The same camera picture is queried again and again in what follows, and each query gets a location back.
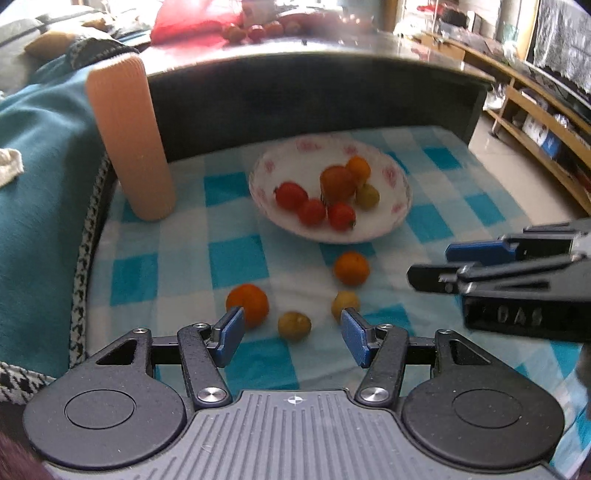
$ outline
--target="teal blanket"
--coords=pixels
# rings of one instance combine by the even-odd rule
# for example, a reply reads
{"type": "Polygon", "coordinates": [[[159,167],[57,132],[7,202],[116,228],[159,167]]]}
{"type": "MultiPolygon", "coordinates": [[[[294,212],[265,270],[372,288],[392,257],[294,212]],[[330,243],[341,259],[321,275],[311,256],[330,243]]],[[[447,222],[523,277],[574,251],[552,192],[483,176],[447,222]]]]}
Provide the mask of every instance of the teal blanket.
{"type": "Polygon", "coordinates": [[[0,189],[0,361],[59,377],[69,367],[74,272],[104,147],[64,59],[0,102],[0,148],[25,173],[0,189]]]}

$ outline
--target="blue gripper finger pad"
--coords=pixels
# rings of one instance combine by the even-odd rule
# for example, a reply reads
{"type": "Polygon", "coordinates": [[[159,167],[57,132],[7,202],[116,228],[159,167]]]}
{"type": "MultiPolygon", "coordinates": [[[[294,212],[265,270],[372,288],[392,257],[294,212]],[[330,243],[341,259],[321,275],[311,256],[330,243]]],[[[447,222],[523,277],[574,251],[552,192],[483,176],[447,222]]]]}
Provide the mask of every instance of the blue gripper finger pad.
{"type": "Polygon", "coordinates": [[[371,350],[368,347],[365,331],[346,311],[340,314],[340,332],[343,340],[353,355],[355,362],[361,368],[369,368],[372,361],[371,350]]]}
{"type": "Polygon", "coordinates": [[[483,267],[514,262],[516,247],[503,240],[461,242],[450,244],[445,250],[448,262],[478,262],[483,267]]]}
{"type": "Polygon", "coordinates": [[[228,311],[226,316],[229,316],[230,320],[222,330],[219,345],[211,352],[213,361],[219,368],[223,368],[230,363],[238,345],[242,341],[245,330],[243,308],[234,307],[228,311]]]}

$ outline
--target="peach-colored cylinder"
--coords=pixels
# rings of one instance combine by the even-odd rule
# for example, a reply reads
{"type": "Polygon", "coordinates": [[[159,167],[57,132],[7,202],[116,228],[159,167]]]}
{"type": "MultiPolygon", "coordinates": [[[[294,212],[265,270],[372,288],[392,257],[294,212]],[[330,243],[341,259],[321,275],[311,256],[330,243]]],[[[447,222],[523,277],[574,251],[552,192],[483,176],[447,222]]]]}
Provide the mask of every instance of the peach-colored cylinder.
{"type": "Polygon", "coordinates": [[[132,210],[142,220],[166,217],[176,196],[142,60],[128,53],[97,64],[86,93],[132,210]]]}

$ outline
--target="circular gripper disk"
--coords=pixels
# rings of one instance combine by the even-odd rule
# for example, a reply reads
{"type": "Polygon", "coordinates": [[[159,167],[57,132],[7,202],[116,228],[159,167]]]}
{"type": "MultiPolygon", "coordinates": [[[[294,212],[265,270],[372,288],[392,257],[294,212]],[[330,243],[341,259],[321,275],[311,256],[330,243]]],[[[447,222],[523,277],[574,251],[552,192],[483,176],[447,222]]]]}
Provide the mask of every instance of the circular gripper disk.
{"type": "Polygon", "coordinates": [[[470,468],[550,460],[564,428],[558,402],[461,339],[436,336],[439,374],[412,390],[402,407],[409,432],[433,454],[470,468]]]}
{"type": "Polygon", "coordinates": [[[110,470],[168,446],[186,409],[146,374],[149,341],[149,332],[131,332],[35,395],[23,419],[35,450],[64,467],[110,470]]]}

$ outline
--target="white bowl with pink pattern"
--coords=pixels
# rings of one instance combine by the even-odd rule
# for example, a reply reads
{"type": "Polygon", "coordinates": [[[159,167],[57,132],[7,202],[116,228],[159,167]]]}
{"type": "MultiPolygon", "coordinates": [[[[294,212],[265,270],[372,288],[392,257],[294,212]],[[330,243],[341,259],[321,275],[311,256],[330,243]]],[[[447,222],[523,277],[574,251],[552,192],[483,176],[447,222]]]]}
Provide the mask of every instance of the white bowl with pink pattern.
{"type": "Polygon", "coordinates": [[[379,149],[339,134],[306,135],[271,147],[256,162],[248,179],[252,198],[271,222],[304,238],[327,244],[369,242],[391,232],[408,215],[413,194],[402,168],[379,149]],[[333,230],[328,220],[318,227],[300,223],[293,212],[280,208],[274,190],[284,181],[301,185],[310,198],[320,198],[320,174],[331,165],[345,165],[353,155],[365,158],[372,174],[368,183],[378,189],[377,207],[364,212],[355,208],[355,227],[347,232],[333,230]]]}

